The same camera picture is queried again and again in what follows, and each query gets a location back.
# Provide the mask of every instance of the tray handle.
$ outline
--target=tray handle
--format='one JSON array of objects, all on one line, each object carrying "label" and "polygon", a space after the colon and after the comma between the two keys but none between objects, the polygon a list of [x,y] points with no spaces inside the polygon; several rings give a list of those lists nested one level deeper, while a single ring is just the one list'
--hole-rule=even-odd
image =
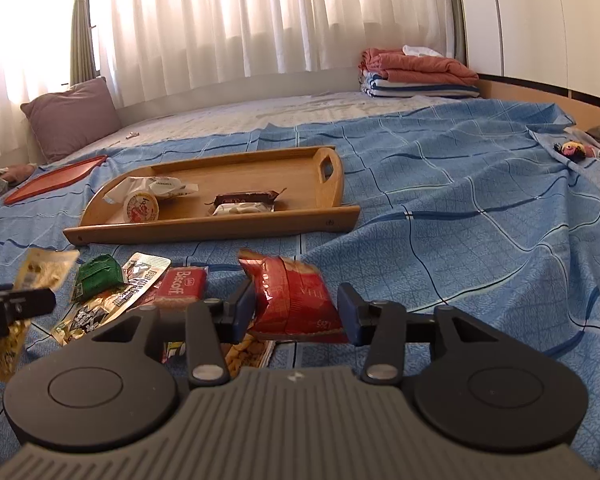
[{"label": "tray handle", "polygon": [[316,187],[316,205],[337,207],[342,201],[344,190],[344,172],[340,157],[333,148],[320,148],[314,155],[318,173]]}]

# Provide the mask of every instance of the round snack container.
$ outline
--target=round snack container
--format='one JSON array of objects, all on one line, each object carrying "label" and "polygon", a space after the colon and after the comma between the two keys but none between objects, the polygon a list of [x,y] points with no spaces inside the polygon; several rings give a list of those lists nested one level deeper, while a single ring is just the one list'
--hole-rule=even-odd
[{"label": "round snack container", "polygon": [[151,222],[158,219],[158,201],[151,193],[136,191],[125,198],[122,206],[125,222]]}]

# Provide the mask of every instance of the curtain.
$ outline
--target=curtain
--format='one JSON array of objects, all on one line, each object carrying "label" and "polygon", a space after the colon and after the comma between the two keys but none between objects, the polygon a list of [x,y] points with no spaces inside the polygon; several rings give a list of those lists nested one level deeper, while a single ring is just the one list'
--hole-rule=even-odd
[{"label": "curtain", "polygon": [[451,0],[451,10],[454,17],[454,54],[455,58],[466,64],[466,35],[464,31],[464,8],[462,0]]},{"label": "curtain", "polygon": [[450,0],[98,0],[95,23],[118,107],[251,75],[356,66],[368,46],[452,57],[454,44]]},{"label": "curtain", "polygon": [[74,15],[71,20],[71,86],[96,77],[91,41],[91,23],[86,0],[74,1]]},{"label": "curtain", "polygon": [[1,163],[35,150],[20,104],[69,82],[72,1],[0,0]]}]

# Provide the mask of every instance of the metal screw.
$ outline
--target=metal screw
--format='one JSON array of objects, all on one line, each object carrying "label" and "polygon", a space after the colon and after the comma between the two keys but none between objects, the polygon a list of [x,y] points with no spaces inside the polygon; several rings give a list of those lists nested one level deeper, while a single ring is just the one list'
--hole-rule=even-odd
[{"label": "metal screw", "polygon": [[224,370],[218,365],[198,365],[193,368],[194,379],[199,381],[215,381],[222,377]]},{"label": "metal screw", "polygon": [[395,366],[388,364],[371,365],[366,370],[366,374],[371,379],[387,381],[397,377],[398,369]]}]

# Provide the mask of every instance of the yellow snack packet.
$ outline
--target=yellow snack packet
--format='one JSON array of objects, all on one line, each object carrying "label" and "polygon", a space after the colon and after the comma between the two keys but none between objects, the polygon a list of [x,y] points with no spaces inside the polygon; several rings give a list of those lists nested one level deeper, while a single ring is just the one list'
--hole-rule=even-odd
[{"label": "yellow snack packet", "polygon": [[[50,288],[57,291],[79,254],[78,251],[29,249],[13,282],[13,290]],[[30,324],[29,320],[15,321],[9,327],[9,335],[0,338],[0,381],[7,382],[15,373]]]}]

